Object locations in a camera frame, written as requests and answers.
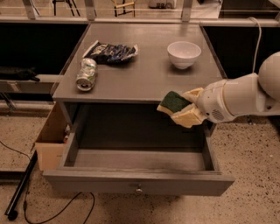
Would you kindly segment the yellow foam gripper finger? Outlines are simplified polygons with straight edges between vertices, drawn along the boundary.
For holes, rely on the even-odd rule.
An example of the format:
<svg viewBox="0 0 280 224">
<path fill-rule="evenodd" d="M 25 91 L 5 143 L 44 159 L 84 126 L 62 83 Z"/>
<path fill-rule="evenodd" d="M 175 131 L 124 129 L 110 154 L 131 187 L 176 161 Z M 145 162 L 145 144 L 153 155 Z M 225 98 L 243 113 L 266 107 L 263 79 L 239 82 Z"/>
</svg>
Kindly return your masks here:
<svg viewBox="0 0 280 224">
<path fill-rule="evenodd" d="M 194 125 L 201 125 L 207 117 L 192 103 L 179 112 L 172 114 L 171 119 L 178 125 L 191 128 Z"/>
<path fill-rule="evenodd" d="M 195 103 L 203 91 L 204 91 L 203 87 L 198 87 L 198 88 L 184 92 L 182 94 L 182 96 L 189 102 Z"/>
</svg>

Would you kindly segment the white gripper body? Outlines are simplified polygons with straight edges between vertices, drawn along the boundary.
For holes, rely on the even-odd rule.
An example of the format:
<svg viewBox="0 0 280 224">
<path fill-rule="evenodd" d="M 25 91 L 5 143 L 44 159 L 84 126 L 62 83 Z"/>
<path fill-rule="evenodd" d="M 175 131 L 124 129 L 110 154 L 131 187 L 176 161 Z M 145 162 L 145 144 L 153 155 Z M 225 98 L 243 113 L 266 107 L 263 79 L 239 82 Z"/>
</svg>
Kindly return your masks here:
<svg viewBox="0 0 280 224">
<path fill-rule="evenodd" d="M 196 105 L 206 119 L 212 123 L 231 122 L 235 117 L 228 111 L 223 97 L 227 80 L 219 80 L 206 86 L 199 95 Z"/>
</svg>

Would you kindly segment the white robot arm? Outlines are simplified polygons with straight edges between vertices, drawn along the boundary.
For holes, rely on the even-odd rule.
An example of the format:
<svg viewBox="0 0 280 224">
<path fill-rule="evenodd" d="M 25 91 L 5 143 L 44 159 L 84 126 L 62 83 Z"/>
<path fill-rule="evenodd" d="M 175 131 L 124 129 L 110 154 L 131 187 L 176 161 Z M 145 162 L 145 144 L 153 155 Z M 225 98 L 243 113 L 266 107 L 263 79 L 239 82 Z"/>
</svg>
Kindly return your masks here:
<svg viewBox="0 0 280 224">
<path fill-rule="evenodd" d="M 191 102 L 171 115 L 178 125 L 191 128 L 204 120 L 231 122 L 238 116 L 277 116 L 280 114 L 280 52 L 270 55 L 258 73 L 236 79 L 223 79 L 205 88 L 183 93 Z"/>
</svg>

